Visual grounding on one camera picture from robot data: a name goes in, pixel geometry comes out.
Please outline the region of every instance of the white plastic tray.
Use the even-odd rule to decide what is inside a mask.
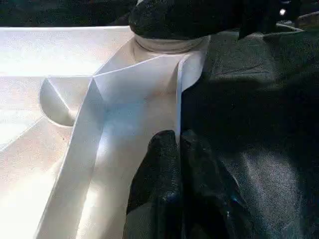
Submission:
[[[169,55],[128,27],[0,28],[0,238],[120,239],[133,175],[155,133],[178,140],[208,42]]]

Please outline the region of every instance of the black object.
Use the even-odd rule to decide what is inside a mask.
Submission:
[[[319,238],[319,33],[212,36],[182,128],[237,179],[256,238]]]
[[[300,0],[144,0],[133,9],[130,27],[144,38],[176,40],[240,27],[242,38],[271,32],[278,21],[295,20],[299,9]]]
[[[0,26],[128,25],[137,0],[2,0]]]
[[[253,238],[253,223],[237,182],[209,142],[186,131],[181,136],[180,151],[186,238]]]
[[[179,153],[173,131],[156,134],[132,181],[123,238],[252,236],[250,214],[238,185],[208,142],[186,132]]]
[[[180,161],[173,131],[156,134],[132,181],[125,239],[178,239],[182,226]]]

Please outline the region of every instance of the black glove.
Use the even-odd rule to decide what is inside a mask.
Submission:
[[[144,0],[130,16],[144,38],[188,40],[240,27],[240,38],[268,33],[277,21],[295,20],[300,0]]]
[[[252,238],[238,185],[205,139],[156,134],[131,185],[124,239]]]

